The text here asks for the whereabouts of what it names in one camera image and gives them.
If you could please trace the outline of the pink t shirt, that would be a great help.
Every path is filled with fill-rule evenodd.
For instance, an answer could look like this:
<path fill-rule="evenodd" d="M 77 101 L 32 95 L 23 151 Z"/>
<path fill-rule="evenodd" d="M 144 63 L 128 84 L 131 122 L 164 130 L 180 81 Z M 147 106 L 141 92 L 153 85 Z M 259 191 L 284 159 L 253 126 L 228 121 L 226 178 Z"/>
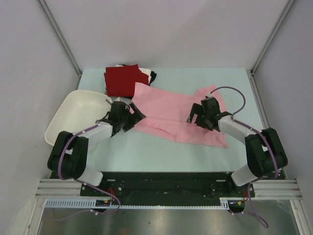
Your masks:
<path fill-rule="evenodd" d="M 132 103 L 146 118 L 134 130 L 174 142 L 229 148 L 225 135 L 188 123 L 192 105 L 200 104 L 215 85 L 200 88 L 193 95 L 178 94 L 136 83 Z"/>

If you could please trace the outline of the white plastic bin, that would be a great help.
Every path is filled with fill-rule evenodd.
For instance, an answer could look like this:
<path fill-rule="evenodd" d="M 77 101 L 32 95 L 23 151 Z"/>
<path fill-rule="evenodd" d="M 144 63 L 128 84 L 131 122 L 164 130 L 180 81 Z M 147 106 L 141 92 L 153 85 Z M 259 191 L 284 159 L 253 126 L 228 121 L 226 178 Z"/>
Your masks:
<path fill-rule="evenodd" d="M 53 146 L 62 131 L 76 133 L 85 130 L 105 116 L 112 99 L 105 94 L 75 90 L 67 95 L 46 132 L 45 141 Z"/>

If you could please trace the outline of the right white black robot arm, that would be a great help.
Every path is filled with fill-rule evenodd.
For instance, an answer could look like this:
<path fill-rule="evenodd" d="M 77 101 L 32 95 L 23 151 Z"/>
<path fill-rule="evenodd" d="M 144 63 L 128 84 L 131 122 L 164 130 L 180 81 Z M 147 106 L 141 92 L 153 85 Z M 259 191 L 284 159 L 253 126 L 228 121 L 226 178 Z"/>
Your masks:
<path fill-rule="evenodd" d="M 206 96 L 200 104 L 192 105 L 188 123 L 194 123 L 209 131 L 228 134 L 245 145 L 247 164 L 231 174 L 231 181 L 225 184 L 230 196 L 238 196 L 243 186 L 257 181 L 271 173 L 278 177 L 278 170 L 288 164 L 288 158 L 273 128 L 261 131 L 234 118 L 230 112 L 221 112 L 216 98 Z"/>

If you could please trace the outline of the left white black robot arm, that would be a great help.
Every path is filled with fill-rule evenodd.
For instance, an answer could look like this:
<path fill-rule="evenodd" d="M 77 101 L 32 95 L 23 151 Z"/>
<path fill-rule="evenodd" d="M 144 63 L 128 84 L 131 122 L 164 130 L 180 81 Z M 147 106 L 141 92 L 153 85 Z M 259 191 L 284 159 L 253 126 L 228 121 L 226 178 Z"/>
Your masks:
<path fill-rule="evenodd" d="M 102 180 L 102 172 L 88 166 L 89 149 L 120 131 L 131 130 L 145 118 L 133 102 L 114 101 L 105 116 L 96 120 L 94 125 L 75 133 L 60 132 L 47 161 L 47 168 L 56 172 L 61 180 L 73 179 L 89 184 L 96 195 L 104 195 L 108 183 Z"/>

